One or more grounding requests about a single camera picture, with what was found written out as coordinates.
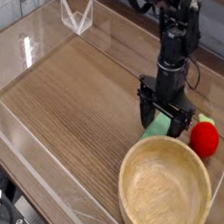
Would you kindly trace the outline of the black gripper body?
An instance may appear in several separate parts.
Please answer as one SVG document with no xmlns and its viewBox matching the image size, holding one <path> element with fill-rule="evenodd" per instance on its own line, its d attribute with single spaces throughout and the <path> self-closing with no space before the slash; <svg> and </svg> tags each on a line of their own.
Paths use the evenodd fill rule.
<svg viewBox="0 0 224 224">
<path fill-rule="evenodd" d="M 140 88 L 137 95 L 151 101 L 155 110 L 173 120 L 175 117 L 187 119 L 189 129 L 196 107 L 185 94 L 189 64 L 173 68 L 170 65 L 158 64 L 157 77 L 140 76 Z"/>
</svg>

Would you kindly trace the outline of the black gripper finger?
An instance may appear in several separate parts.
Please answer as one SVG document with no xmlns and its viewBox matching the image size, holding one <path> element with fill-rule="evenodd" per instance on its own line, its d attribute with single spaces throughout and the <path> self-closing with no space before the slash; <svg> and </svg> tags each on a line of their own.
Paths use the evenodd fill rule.
<svg viewBox="0 0 224 224">
<path fill-rule="evenodd" d="M 175 117 L 170 122 L 170 128 L 167 131 L 167 135 L 170 137 L 179 138 L 182 131 L 188 128 L 187 119 L 182 117 Z"/>
<path fill-rule="evenodd" d="M 151 101 L 145 98 L 140 98 L 140 115 L 141 124 L 144 128 L 150 126 L 154 119 L 155 106 Z"/>
</svg>

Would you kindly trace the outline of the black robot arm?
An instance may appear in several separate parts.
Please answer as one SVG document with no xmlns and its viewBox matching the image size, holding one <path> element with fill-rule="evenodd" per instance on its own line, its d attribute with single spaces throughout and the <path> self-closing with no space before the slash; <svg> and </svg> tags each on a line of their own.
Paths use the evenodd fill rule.
<svg viewBox="0 0 224 224">
<path fill-rule="evenodd" d="M 192 54 L 201 38 L 199 12 L 201 0 L 127 0 L 139 14 L 152 10 L 158 15 L 160 49 L 157 75 L 140 76 L 141 123 L 150 126 L 155 112 L 170 119 L 167 134 L 179 137 L 190 127 L 195 106 L 187 98 L 185 89 L 195 89 L 187 76 Z"/>
</svg>

